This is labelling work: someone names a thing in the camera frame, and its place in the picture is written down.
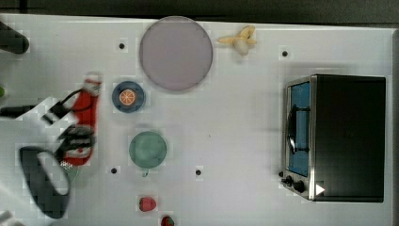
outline red object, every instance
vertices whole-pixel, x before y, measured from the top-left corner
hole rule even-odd
[[[174,221],[170,216],[165,216],[162,218],[161,226],[174,226]]]
[[[156,207],[156,202],[151,197],[144,197],[140,199],[139,208],[143,212],[148,212]]]
[[[72,110],[78,119],[77,124],[89,125],[95,131],[97,121],[97,102],[99,98],[101,82],[92,79],[86,79],[82,91],[74,103]],[[79,153],[87,153],[84,157],[68,157],[64,160],[72,165],[81,166],[88,162],[93,153],[93,148],[78,149]]]

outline toaster oven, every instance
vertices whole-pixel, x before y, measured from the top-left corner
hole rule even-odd
[[[284,187],[316,202],[383,202],[384,77],[315,74],[286,86]]]

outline blue bowl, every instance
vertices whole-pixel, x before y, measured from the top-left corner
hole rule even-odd
[[[120,101],[120,94],[130,89],[136,93],[136,101],[131,105],[124,105]],[[126,81],[119,83],[112,92],[112,102],[117,110],[124,113],[132,113],[140,109],[146,102],[146,94],[141,86],[139,86],[136,82]]]

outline oven door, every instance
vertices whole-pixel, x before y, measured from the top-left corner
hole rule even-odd
[[[313,199],[313,124],[316,76],[290,82],[286,87],[284,186],[305,199]]]

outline white tabletop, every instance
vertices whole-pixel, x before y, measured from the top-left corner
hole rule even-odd
[[[0,84],[8,91],[2,105],[63,98],[85,74],[104,75],[98,147],[56,225],[159,225],[165,214],[182,226],[392,224],[391,29],[255,24],[258,44],[241,57],[216,40],[247,24],[199,22],[214,45],[213,66],[195,89],[174,94],[151,83],[139,64],[140,39],[154,20],[2,14],[0,21],[31,43],[21,56],[0,53]],[[283,87],[313,73],[387,77],[383,203],[307,202],[280,184]],[[139,112],[112,105],[113,88],[125,80],[148,95]],[[166,138],[168,155],[143,178],[128,146],[146,130]],[[155,211],[138,210],[145,195],[157,200]]]

